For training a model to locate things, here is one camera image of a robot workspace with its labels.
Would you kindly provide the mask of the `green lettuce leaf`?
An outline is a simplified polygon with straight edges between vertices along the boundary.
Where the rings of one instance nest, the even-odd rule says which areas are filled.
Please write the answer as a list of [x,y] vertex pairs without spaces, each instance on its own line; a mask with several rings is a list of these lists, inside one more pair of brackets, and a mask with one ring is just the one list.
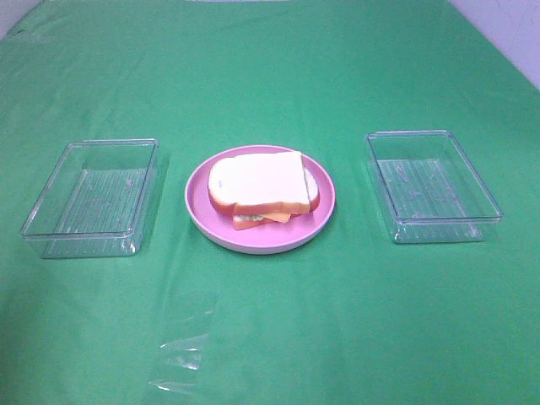
[[235,215],[233,216],[233,220],[237,222],[259,222],[266,219],[265,217],[261,215]]

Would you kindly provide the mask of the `yellow cheese slice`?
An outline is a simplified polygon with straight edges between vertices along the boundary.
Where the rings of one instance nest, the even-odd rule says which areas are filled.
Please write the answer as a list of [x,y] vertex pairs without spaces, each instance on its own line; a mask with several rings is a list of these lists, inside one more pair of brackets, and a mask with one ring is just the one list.
[[262,215],[265,219],[270,219],[279,223],[287,223],[290,220],[290,213],[266,213]]

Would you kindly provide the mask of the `left clear plastic tray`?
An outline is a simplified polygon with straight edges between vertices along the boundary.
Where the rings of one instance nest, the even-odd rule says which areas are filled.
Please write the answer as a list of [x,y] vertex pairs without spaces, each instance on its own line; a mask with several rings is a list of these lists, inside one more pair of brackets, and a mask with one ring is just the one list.
[[153,138],[69,143],[20,235],[45,259],[137,253],[156,194]]

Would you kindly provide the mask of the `clear plastic bag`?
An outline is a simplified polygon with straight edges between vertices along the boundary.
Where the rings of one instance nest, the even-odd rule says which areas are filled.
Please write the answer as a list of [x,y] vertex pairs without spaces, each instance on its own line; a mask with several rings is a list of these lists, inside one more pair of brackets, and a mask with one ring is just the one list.
[[209,290],[170,298],[148,377],[146,404],[187,404],[195,396],[217,301],[218,293]]

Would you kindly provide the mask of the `clear plastic tray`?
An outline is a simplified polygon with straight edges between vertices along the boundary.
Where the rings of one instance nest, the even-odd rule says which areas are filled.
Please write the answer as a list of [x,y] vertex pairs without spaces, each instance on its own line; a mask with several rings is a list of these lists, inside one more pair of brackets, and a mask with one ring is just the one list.
[[492,237],[503,212],[451,132],[382,131],[365,141],[371,184],[393,242]]
[[20,235],[45,259],[137,253],[156,194],[153,138],[69,143]]

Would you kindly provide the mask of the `right clear plastic tray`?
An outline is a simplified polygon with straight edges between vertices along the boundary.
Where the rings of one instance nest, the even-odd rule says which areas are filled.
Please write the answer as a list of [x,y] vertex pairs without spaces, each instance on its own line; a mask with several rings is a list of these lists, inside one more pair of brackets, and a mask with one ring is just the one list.
[[451,132],[382,131],[365,141],[371,184],[393,242],[492,237],[503,212]]

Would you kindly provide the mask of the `green tablecloth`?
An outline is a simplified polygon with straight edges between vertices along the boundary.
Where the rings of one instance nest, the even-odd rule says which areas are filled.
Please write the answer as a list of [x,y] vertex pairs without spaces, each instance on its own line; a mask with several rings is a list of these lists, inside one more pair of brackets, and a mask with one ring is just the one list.
[[[369,132],[454,134],[500,205],[480,243],[390,241]],[[156,138],[134,256],[44,260],[19,231],[67,143]],[[240,145],[306,152],[310,243],[225,250],[184,203]],[[218,293],[187,404],[536,404],[539,93],[447,1],[44,1],[1,44],[1,401],[143,404],[170,298]]]

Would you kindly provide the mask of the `bread slice from tray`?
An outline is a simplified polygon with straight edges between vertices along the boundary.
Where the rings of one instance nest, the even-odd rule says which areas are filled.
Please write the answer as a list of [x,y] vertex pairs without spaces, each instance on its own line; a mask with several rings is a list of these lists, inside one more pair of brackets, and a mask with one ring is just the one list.
[[[306,186],[307,186],[307,193],[310,199],[310,211],[312,212],[318,207],[319,202],[320,202],[319,188],[316,183],[315,177],[311,174],[311,172],[307,168],[304,168],[304,174],[305,174],[305,181],[306,181]],[[297,217],[297,216],[299,216],[298,213],[291,213],[290,218]],[[276,222],[276,221],[272,221],[270,219],[264,219],[263,221],[259,221],[259,222],[247,222],[247,221],[237,222],[233,220],[233,226],[236,230],[246,230],[246,229],[253,228],[259,225],[269,224],[272,222]]]

